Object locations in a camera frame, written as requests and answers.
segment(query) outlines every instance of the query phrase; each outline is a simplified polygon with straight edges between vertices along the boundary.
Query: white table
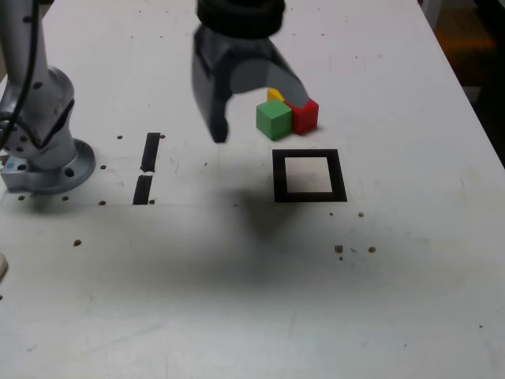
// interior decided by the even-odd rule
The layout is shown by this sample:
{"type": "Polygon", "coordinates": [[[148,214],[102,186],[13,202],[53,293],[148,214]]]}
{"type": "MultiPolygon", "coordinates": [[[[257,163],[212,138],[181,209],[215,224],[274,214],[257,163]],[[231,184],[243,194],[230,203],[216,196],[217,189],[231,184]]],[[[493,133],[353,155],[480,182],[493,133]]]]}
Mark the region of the white table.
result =
{"type": "Polygon", "coordinates": [[[505,377],[505,176],[417,2],[288,1],[273,40],[320,130],[277,143],[255,128],[264,90],[211,142],[197,22],[186,0],[47,14],[98,167],[3,197],[0,377],[505,377]],[[155,204],[131,205],[148,132],[155,204]],[[348,201],[275,203],[273,148],[337,148],[348,201]]]}

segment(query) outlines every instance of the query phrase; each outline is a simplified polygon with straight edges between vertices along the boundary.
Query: black cable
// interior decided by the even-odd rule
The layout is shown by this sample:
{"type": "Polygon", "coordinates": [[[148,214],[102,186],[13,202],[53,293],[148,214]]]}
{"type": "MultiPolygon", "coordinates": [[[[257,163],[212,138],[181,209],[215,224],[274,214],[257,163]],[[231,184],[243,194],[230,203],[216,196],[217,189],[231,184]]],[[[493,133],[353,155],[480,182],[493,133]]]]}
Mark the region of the black cable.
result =
{"type": "Polygon", "coordinates": [[[10,116],[9,124],[3,130],[0,135],[0,149],[3,148],[13,132],[14,126],[16,125],[21,109],[24,106],[26,98],[28,97],[28,92],[32,86],[33,73],[35,71],[35,64],[37,58],[37,44],[39,42],[39,1],[32,1],[32,16],[30,18],[32,23],[32,28],[30,32],[30,49],[28,53],[28,68],[26,69],[26,76],[24,77],[23,87],[21,88],[21,93],[17,98],[17,103],[14,108],[14,112],[10,116]]]}

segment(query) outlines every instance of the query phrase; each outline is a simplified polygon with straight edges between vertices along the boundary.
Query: metal robot arm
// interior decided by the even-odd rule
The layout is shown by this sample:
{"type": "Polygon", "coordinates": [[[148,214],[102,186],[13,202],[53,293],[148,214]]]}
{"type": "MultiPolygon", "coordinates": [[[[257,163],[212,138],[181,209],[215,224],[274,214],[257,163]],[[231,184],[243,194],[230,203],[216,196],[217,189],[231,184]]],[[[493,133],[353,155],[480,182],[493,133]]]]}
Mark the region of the metal robot arm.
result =
{"type": "MultiPolygon", "coordinates": [[[[74,140],[70,79],[47,65],[39,0],[0,0],[7,85],[0,100],[0,148],[10,152],[2,178],[10,191],[60,193],[95,169],[88,144],[74,140]]],[[[193,92],[216,143],[226,140],[226,103],[234,93],[277,88],[302,107],[303,84],[268,39],[282,24],[284,0],[197,0],[193,92]]]]}
{"type": "Polygon", "coordinates": [[[0,0],[0,40],[7,85],[0,101],[2,170],[10,191],[60,193],[79,186],[95,168],[89,145],[74,140],[70,79],[47,65],[38,0],[0,0]]]}
{"type": "Polygon", "coordinates": [[[284,0],[198,0],[193,93],[212,138],[226,141],[226,103],[234,93],[278,89],[303,107],[309,96],[269,40],[282,24],[284,0]]]}

